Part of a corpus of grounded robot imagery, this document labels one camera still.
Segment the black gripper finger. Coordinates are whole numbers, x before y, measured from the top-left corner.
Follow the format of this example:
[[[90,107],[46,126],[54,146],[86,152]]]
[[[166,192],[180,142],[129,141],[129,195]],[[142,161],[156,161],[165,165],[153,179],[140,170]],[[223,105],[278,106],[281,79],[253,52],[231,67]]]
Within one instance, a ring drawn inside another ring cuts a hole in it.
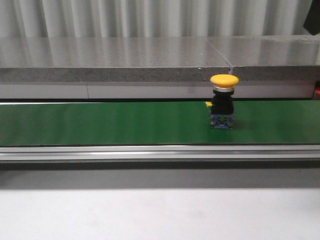
[[[312,36],[320,33],[320,0],[312,0],[303,28]]]

